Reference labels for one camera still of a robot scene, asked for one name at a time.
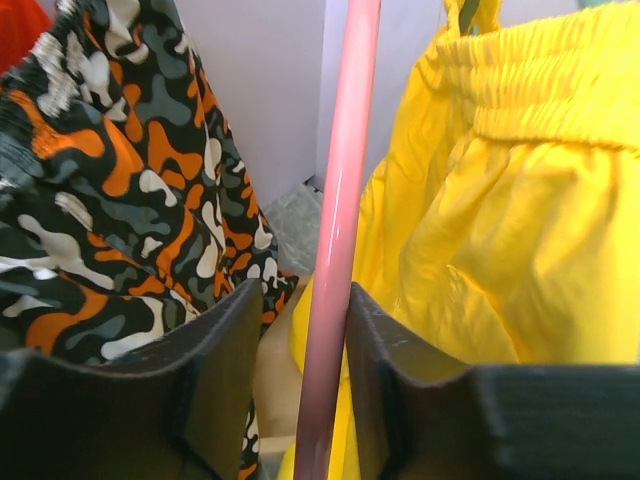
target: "pink rod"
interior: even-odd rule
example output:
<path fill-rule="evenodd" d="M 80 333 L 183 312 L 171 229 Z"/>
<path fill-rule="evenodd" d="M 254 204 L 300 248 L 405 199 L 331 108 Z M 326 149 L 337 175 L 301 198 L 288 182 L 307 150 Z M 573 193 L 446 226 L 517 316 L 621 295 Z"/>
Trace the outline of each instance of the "pink rod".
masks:
<path fill-rule="evenodd" d="M 349 1 L 302 379 L 295 480 L 326 480 L 329 470 L 367 149 L 380 2 Z"/>

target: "camouflage fabric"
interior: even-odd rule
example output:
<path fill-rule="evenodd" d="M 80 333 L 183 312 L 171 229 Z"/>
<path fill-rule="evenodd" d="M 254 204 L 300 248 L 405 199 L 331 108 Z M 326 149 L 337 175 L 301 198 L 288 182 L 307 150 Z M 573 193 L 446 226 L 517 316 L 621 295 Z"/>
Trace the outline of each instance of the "camouflage fabric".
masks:
<path fill-rule="evenodd" d="M 297 278 L 172 0 L 63 0 L 0 82 L 0 312 L 18 342 L 101 363 L 259 278 Z M 256 470 L 247 420 L 241 478 Z"/>

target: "camouflage pattern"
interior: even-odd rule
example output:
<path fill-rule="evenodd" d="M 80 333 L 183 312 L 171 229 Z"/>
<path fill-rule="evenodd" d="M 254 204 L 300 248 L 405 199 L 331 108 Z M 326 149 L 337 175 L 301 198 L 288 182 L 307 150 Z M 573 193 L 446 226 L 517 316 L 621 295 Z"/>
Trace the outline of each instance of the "camouflage pattern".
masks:
<path fill-rule="evenodd" d="M 0 312 L 21 345 L 103 363 L 259 278 L 297 278 L 172 0 L 62 0 L 0 82 Z M 241 478 L 256 470 L 247 420 Z"/>

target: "beige surface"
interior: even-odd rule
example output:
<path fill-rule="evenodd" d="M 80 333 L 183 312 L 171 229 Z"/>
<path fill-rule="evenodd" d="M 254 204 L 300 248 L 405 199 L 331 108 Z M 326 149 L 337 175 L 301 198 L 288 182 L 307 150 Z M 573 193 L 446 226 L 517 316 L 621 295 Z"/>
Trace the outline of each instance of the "beige surface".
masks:
<path fill-rule="evenodd" d="M 285 309 L 260 341 L 254 398 L 262 450 L 284 450 L 293 443 L 298 420 L 302 375 L 289 350 L 293 309 L 308 279 L 300 285 Z"/>

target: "white wall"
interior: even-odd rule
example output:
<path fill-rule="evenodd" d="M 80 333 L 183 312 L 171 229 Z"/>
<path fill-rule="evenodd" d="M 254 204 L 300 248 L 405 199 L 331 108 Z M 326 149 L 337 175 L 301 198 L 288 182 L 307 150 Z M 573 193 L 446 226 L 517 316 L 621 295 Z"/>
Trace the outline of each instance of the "white wall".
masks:
<path fill-rule="evenodd" d="M 318 188 L 324 185 L 327 172 L 347 5 L 348 0 L 327 0 L 326 5 L 316 176 L 313 179 Z M 395 112 L 413 64 L 445 22 L 442 0 L 382 0 L 382 5 L 365 177 L 387 152 Z M 516 25 L 571 13 L 578 9 L 577 5 L 576 0 L 503 0 L 501 21 L 505 26 Z"/>
<path fill-rule="evenodd" d="M 175 0 L 262 205 L 315 171 L 324 0 Z"/>

